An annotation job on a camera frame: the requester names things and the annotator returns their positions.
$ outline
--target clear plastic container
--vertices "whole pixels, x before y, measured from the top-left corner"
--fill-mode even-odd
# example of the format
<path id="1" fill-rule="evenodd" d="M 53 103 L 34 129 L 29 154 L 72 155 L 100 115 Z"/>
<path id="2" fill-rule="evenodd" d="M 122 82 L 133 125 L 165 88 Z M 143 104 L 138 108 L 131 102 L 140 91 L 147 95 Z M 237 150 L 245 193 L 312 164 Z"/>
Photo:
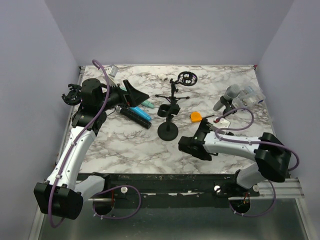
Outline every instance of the clear plastic container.
<path id="1" fill-rule="evenodd" d="M 240 85 L 241 91 L 238 97 L 233 99 L 232 104 L 236 108 L 251 108 L 254 105 L 262 103 L 266 96 L 262 93 L 260 87 L 253 82 Z"/>

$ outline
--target microphone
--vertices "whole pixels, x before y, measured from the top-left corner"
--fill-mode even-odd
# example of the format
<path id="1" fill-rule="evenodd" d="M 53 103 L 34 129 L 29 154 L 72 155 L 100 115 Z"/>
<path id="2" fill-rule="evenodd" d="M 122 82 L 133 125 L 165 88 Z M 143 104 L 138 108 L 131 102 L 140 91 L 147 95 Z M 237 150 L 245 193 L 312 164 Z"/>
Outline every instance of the microphone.
<path id="1" fill-rule="evenodd" d="M 229 86 L 226 90 L 225 90 L 225 94 L 223 95 L 223 98 L 229 102 L 232 99 L 235 99 L 236 97 L 238 97 L 240 94 L 240 87 L 238 84 L 233 84 L 231 86 Z M 213 110 L 214 111 L 219 111 L 222 107 L 224 106 L 224 104 L 221 102 L 221 99 L 219 99 L 219 101 L 213 106 Z"/>

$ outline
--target white marble surface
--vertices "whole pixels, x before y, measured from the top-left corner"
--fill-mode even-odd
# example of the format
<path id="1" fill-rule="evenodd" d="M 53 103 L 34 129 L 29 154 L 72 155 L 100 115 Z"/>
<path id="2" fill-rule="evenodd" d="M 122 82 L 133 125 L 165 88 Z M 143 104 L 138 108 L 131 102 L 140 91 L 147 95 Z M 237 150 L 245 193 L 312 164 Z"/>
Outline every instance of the white marble surface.
<path id="1" fill-rule="evenodd" d="M 252 164 L 248 159 L 238 156 L 219 154 L 212 161 L 202 161 L 178 150 L 181 136 L 191 137 L 198 123 L 191 123 L 190 113 L 197 111 L 202 116 L 214 114 L 213 106 L 232 84 L 257 82 L 251 66 L 152 66 L 119 65 L 115 80 L 122 83 L 128 79 L 138 90 L 149 94 L 149 101 L 155 109 L 140 106 L 152 117 L 152 126 L 145 129 L 119 113 L 108 117 L 102 125 L 97 138 L 87 151 L 81 166 L 81 173 L 146 173 L 146 174 L 232 174 Z M 156 98 L 155 94 L 170 95 L 169 81 L 161 81 L 158 74 L 166 74 L 174 80 L 180 72 L 191 71 L 198 77 L 196 85 L 179 85 L 176 97 L 190 96 L 188 100 L 178 102 L 181 110 L 173 118 L 178 126 L 178 137 L 170 142 L 158 137 L 158 126 L 165 118 L 157 116 L 158 107 L 166 102 Z M 94 66 L 87 66 L 83 81 L 88 78 L 101 78 L 102 72 Z M 247 130 L 237 132 L 239 136 L 261 136 L 263 132 L 272 132 L 267 110 L 264 104 L 252 109 L 254 124 Z M 250 115 L 243 111 L 227 118 L 231 127 L 243 127 L 250 121 Z"/>

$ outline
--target orange sponge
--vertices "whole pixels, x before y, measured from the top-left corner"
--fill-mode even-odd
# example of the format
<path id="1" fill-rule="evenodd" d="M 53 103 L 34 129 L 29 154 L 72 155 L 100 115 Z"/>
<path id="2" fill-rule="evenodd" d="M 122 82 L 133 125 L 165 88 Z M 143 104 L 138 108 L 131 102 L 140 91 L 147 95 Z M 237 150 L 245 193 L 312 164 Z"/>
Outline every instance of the orange sponge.
<path id="1" fill-rule="evenodd" d="M 193 123 L 199 123 L 202 120 L 201 114 L 198 113 L 197 111 L 194 111 L 193 113 L 191 113 L 190 118 L 191 118 L 191 122 Z"/>

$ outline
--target purple wall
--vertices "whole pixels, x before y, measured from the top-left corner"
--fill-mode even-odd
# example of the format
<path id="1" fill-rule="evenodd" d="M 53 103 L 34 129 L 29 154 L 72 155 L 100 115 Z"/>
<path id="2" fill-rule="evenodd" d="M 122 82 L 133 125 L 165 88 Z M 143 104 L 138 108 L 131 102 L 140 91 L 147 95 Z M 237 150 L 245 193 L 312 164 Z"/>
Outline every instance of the purple wall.
<path id="1" fill-rule="evenodd" d="M 301 181 L 320 236 L 319 10 L 319 0 L 294 1 L 257 74 L 277 136 L 301 158 L 293 175 Z"/>
<path id="2" fill-rule="evenodd" d="M 2 1 L 0 22 L 0 238 L 25 240 L 70 109 L 61 94 L 79 68 L 43 0 Z"/>
<path id="3" fill-rule="evenodd" d="M 45 0 L 79 65 L 258 64 L 293 0 Z"/>

